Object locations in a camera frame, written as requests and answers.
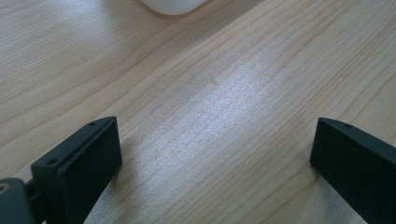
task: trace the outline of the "wood grain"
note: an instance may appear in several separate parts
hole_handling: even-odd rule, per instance
[[[365,223],[308,164],[317,119],[396,145],[392,0],[3,0],[0,43],[1,178],[118,116],[87,223]]]

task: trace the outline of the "screw hole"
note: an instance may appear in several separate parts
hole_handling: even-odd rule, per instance
[[[58,160],[56,160],[56,159],[49,160],[49,161],[46,162],[46,165],[53,165],[53,164],[55,164],[55,162],[57,162],[57,161],[58,161]]]
[[[9,189],[9,184],[0,184],[0,194],[5,193]]]

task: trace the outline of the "black bracket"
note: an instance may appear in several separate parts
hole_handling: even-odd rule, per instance
[[[310,162],[370,224],[396,223],[396,148],[333,119],[319,119]]]
[[[116,118],[93,121],[35,161],[26,185],[0,180],[0,223],[83,223],[121,163]]]

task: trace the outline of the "white object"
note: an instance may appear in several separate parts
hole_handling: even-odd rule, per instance
[[[192,11],[206,0],[141,0],[148,7],[165,15],[180,15]]]

